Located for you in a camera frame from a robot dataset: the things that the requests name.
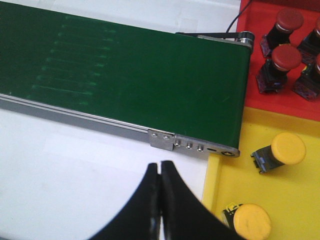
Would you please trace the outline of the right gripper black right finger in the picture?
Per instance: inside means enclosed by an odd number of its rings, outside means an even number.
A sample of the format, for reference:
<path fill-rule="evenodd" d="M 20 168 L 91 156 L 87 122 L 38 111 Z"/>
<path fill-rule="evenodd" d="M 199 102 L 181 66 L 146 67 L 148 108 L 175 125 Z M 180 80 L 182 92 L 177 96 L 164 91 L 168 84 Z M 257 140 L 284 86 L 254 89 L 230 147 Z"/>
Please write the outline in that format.
<path fill-rule="evenodd" d="M 186 185 L 174 163 L 161 162 L 161 204 L 166 240 L 241 240 Z"/>

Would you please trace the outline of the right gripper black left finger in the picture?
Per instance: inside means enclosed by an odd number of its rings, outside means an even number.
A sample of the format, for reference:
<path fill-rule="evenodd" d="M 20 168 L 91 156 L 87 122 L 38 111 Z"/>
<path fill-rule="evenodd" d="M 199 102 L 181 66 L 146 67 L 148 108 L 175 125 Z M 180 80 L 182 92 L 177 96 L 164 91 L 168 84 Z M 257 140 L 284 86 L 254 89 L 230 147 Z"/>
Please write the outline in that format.
<path fill-rule="evenodd" d="M 160 175 L 148 164 L 133 195 L 116 216 L 91 240 L 158 240 L 160 238 Z"/>

